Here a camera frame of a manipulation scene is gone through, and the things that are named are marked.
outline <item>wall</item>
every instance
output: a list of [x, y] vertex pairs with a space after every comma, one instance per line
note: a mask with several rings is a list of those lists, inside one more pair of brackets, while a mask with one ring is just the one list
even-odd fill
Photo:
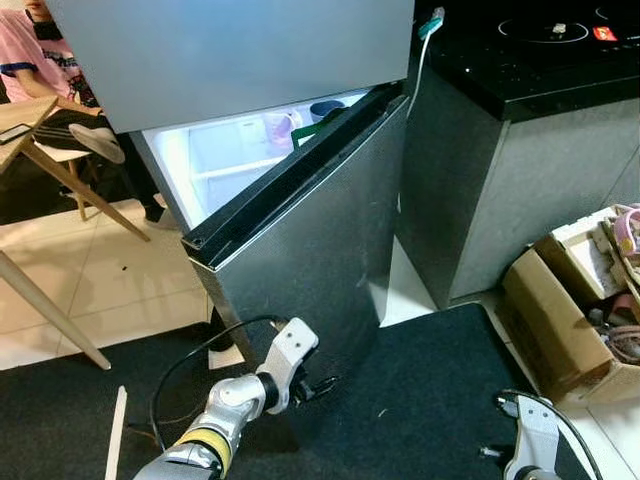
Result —
[[22, 10], [24, 8], [23, 0], [0, 0], [1, 8], [14, 8], [16, 10]]

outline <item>refrigerator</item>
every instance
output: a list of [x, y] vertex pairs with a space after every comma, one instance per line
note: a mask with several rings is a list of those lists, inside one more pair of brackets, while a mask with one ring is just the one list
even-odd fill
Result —
[[[313, 436], [385, 314], [413, 1], [47, 3], [224, 323], [297, 316], [318, 335], [309, 383], [335, 391], [274, 423], [282, 445]], [[294, 148], [327, 100], [342, 113]], [[275, 334], [237, 331], [250, 368]]]

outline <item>black floor mat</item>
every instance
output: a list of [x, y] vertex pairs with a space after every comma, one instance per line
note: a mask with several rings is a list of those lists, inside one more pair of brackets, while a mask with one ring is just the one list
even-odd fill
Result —
[[[106, 348], [109, 372], [82, 355], [2, 372], [0, 478], [103, 478], [117, 387], [129, 393], [127, 422], [144, 423], [158, 376], [209, 334], [199, 324]], [[161, 417], [191, 411], [221, 375], [241, 370], [210, 373], [205, 356], [197, 357], [169, 382]], [[261, 452], [254, 448], [259, 419], [228, 478], [499, 480], [500, 470], [477, 450], [515, 442], [515, 421], [492, 404], [507, 387], [528, 385], [478, 306], [382, 329], [373, 353], [327, 400], [335, 409], [314, 442], [296, 453]], [[166, 426], [167, 439], [187, 425]], [[127, 429], [118, 478], [133, 478], [157, 453], [148, 437]], [[565, 480], [587, 478], [564, 444], [558, 463]]]

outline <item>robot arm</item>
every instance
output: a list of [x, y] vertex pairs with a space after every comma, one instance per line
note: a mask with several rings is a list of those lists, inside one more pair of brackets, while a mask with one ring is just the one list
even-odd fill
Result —
[[299, 318], [276, 336], [255, 374], [222, 380], [209, 393], [204, 412], [135, 480], [217, 480], [227, 475], [242, 429], [264, 411], [276, 415], [289, 405], [294, 375], [318, 337]]
[[521, 395], [498, 399], [500, 407], [517, 419], [516, 452], [504, 472], [504, 480], [561, 480], [555, 473], [558, 452], [558, 421], [555, 413], [539, 401]]

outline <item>cardboard box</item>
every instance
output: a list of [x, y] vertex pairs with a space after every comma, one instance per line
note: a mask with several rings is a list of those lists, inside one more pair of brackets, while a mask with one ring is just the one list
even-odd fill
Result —
[[613, 259], [600, 251], [592, 237], [599, 222], [616, 216], [613, 208], [605, 208], [555, 229], [534, 245], [553, 274], [583, 308], [626, 289], [624, 282], [620, 283], [610, 272]]
[[576, 406], [640, 396], [640, 367], [616, 360], [534, 249], [503, 285], [500, 319], [543, 395]]

